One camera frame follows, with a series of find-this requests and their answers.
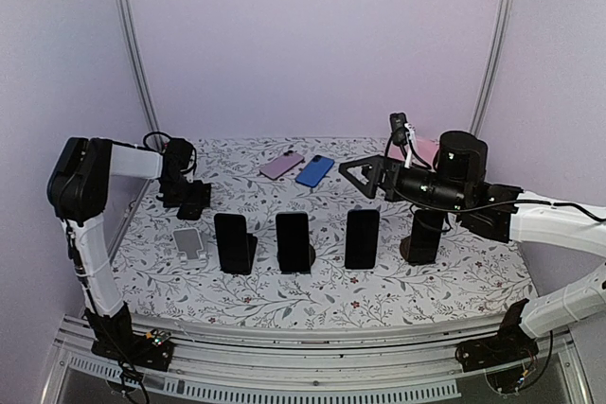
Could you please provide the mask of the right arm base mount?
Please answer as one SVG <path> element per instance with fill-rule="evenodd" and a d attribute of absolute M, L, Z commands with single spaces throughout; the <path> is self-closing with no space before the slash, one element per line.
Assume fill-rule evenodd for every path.
<path fill-rule="evenodd" d="M 539 353 L 535 338 L 529 337 L 521 328 L 522 312 L 527 298 L 513 304 L 494 335 L 461 342 L 454 358 L 464 372 L 476 371 L 531 358 Z"/>

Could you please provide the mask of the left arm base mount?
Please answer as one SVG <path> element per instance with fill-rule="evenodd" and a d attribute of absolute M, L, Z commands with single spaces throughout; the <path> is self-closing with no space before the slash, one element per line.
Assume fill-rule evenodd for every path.
<path fill-rule="evenodd" d="M 126 304 L 114 316 L 100 316 L 86 309 L 85 317 L 96 338 L 93 354 L 156 371 L 169 370 L 175 347 L 170 334 L 158 329 L 136 334 Z"/>

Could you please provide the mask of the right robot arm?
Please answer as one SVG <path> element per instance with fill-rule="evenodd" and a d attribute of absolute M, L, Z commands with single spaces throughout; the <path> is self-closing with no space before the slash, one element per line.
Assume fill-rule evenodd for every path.
<path fill-rule="evenodd" d="M 343 163 L 340 173 L 367 198 L 383 192 L 416 213 L 415 234 L 436 250 L 449 217 L 487 240 L 521 246 L 539 297 L 510 308 L 490 341 L 496 361 L 509 362 L 536 339 L 605 310 L 605 210 L 549 198 L 486 180 L 487 144 L 462 131 L 443 133 L 433 163 L 397 160 L 387 151 Z"/>

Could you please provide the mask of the black phone blue edge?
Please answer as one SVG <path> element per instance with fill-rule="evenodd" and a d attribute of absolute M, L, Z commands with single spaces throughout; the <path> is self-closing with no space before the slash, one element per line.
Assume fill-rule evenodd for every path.
<path fill-rule="evenodd" d="M 350 210 L 347 217 L 345 267 L 371 270 L 375 267 L 380 213 L 376 209 Z"/>

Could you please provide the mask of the dark grey phone stand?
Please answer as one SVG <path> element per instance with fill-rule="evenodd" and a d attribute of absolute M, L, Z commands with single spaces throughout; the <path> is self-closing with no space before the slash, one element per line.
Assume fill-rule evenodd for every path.
<path fill-rule="evenodd" d="M 309 245 L 305 273 L 312 272 L 312 266 L 313 266 L 315 260 L 316 260 L 316 251 L 311 245 Z"/>

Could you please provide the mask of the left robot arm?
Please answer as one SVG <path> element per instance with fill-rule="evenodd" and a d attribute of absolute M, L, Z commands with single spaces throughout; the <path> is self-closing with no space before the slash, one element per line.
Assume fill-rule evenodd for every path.
<path fill-rule="evenodd" d="M 130 317 L 114 280 L 104 235 L 110 178 L 157 181 L 164 207 L 175 208 L 180 220 L 198 220 L 210 205 L 211 185 L 191 178 L 196 168 L 197 150 L 184 138 L 170 136 L 160 150 L 98 137 L 71 137 L 65 143 L 47 185 L 47 198 L 61 221 L 87 313 L 95 322 Z"/>

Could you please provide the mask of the black folding phone stand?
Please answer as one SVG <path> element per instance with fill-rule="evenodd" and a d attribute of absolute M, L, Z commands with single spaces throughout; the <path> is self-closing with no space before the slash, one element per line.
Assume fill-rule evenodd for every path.
<path fill-rule="evenodd" d="M 248 233 L 247 234 L 247 273 L 251 274 L 255 263 L 255 254 L 258 246 L 258 238 Z"/>

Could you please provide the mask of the white grey folding stand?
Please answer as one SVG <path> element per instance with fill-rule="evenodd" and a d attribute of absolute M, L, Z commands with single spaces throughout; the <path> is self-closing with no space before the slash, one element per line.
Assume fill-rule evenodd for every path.
<path fill-rule="evenodd" d="M 358 267 L 356 264 L 345 264 L 344 270 L 346 272 L 373 272 L 374 267 Z"/>

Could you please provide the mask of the black phone teal edge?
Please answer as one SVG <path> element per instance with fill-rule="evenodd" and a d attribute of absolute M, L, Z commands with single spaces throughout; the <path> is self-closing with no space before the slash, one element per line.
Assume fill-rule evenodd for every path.
<path fill-rule="evenodd" d="M 284 273 L 311 270 L 309 222 L 306 213 L 276 215 L 276 244 L 279 268 Z"/>

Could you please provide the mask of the small black phone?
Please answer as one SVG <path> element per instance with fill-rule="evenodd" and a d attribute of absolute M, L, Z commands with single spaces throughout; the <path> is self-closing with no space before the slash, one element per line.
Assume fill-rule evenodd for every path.
<path fill-rule="evenodd" d="M 207 208 L 206 202 L 184 202 L 178 209 L 177 219 L 199 220 L 205 208 Z"/>

